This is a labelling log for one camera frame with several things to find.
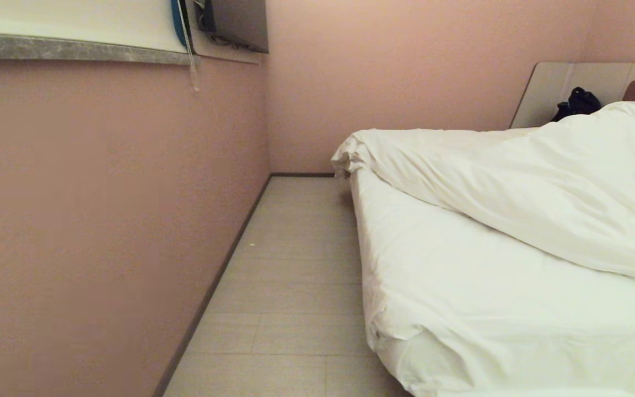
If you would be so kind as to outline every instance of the white headboard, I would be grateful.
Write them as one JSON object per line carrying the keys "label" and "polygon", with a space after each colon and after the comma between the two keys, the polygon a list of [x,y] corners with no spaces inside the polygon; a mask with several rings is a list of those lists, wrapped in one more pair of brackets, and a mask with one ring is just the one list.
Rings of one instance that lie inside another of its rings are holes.
{"label": "white headboard", "polygon": [[570,91],[582,87],[607,105],[620,101],[628,84],[635,80],[635,63],[540,62],[516,111],[511,128],[542,126],[567,101]]}

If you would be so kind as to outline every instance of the black bag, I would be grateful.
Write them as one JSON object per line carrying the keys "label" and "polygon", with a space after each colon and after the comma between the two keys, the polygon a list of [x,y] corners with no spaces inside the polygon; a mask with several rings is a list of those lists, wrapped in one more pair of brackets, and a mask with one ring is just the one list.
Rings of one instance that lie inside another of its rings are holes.
{"label": "black bag", "polygon": [[572,115],[591,115],[601,108],[602,103],[599,103],[593,93],[580,87],[575,87],[567,101],[557,104],[557,115],[552,118],[552,121],[560,121]]}

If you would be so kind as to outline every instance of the television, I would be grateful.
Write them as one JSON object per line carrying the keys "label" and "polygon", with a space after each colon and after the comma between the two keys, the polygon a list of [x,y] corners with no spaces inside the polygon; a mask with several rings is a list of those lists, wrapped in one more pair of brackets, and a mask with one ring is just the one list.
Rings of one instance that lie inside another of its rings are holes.
{"label": "television", "polygon": [[197,27],[215,45],[269,53],[265,0],[195,0]]}

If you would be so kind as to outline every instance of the blue object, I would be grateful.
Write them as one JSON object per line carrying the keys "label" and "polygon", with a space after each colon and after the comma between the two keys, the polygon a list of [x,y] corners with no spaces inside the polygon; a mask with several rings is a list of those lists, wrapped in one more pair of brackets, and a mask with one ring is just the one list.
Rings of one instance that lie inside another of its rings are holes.
{"label": "blue object", "polygon": [[173,10],[173,25],[176,28],[176,35],[178,36],[178,40],[180,40],[183,47],[187,49],[185,34],[183,33],[183,15],[180,8],[178,7],[178,0],[171,0],[171,10]]}

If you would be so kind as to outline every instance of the white cord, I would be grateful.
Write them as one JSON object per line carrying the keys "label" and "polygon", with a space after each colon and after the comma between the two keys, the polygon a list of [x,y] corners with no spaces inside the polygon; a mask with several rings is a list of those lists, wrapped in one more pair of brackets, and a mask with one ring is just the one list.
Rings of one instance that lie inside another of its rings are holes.
{"label": "white cord", "polygon": [[197,81],[197,69],[195,68],[195,57],[192,55],[192,48],[190,46],[190,40],[187,38],[187,30],[185,28],[185,18],[183,18],[183,11],[181,8],[181,0],[178,2],[178,14],[181,17],[181,25],[183,26],[183,36],[186,40],[187,56],[190,58],[190,80],[192,83],[192,90],[196,93],[200,91],[200,85]]}

